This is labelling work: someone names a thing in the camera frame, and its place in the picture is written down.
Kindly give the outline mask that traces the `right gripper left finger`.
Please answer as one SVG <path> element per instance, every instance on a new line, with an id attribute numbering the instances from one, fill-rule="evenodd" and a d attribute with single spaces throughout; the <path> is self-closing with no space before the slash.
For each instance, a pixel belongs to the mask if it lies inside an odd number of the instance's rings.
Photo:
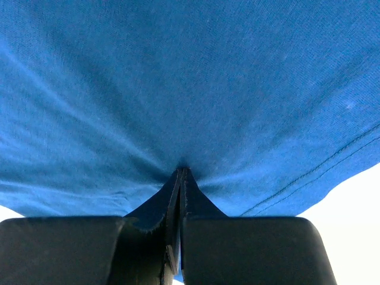
<path id="1" fill-rule="evenodd" d="M 1 223 L 2 284 L 171 284 L 179 270 L 182 172 L 126 216 Z"/>

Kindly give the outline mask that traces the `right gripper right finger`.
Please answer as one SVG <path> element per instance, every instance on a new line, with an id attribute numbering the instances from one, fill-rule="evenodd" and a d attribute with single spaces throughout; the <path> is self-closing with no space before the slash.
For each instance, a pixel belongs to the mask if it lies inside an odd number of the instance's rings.
<path id="1" fill-rule="evenodd" d="M 316 227 L 301 217 L 229 217 L 180 182 L 181 267 L 185 284 L 335 284 Z"/>

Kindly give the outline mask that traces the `blue t shirt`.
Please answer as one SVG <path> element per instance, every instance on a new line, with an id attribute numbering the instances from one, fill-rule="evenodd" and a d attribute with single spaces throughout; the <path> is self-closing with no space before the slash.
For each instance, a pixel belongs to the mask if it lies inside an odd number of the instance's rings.
<path id="1" fill-rule="evenodd" d="M 122 216 L 179 167 L 230 216 L 295 216 L 378 162 L 378 1 L 1 2 L 23 216 Z"/>

